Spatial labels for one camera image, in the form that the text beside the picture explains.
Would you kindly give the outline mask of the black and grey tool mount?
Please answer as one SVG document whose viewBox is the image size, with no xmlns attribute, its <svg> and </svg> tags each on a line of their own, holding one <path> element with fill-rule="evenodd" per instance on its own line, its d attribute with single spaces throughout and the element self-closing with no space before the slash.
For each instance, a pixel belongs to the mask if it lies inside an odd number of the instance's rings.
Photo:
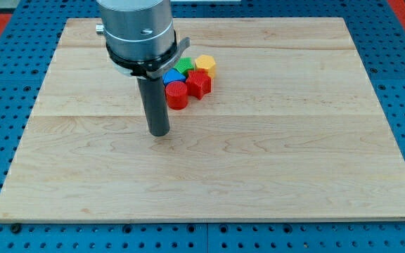
<svg viewBox="0 0 405 253">
<path fill-rule="evenodd" d="M 128 77 L 140 77 L 144 79 L 162 77 L 177 64 L 183 52 L 190 46 L 191 39 L 189 37 L 185 37 L 180 42 L 177 42 L 175 32 L 172 47 L 162 55 L 152 60 L 127 60 L 118 56 L 111 49 L 110 45 L 105 43 L 108 55 L 118 72 Z"/>
</svg>

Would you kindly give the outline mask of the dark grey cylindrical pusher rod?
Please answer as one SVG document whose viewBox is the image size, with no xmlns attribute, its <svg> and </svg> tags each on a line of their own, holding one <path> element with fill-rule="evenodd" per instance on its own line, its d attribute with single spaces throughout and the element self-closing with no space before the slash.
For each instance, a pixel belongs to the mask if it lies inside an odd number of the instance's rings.
<svg viewBox="0 0 405 253">
<path fill-rule="evenodd" d="M 138 78 L 137 83 L 149 132 L 165 136 L 169 132 L 169 118 L 163 79 Z"/>
</svg>

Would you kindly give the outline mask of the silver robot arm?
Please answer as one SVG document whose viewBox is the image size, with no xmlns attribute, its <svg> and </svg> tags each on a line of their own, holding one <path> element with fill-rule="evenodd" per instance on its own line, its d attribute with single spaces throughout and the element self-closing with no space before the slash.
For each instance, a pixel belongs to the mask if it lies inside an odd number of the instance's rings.
<svg viewBox="0 0 405 253">
<path fill-rule="evenodd" d="M 135 77 L 149 132 L 164 136 L 169 118 L 163 76 L 191 45 L 178 40 L 170 0 L 98 0 L 105 47 L 117 70 Z"/>
</svg>

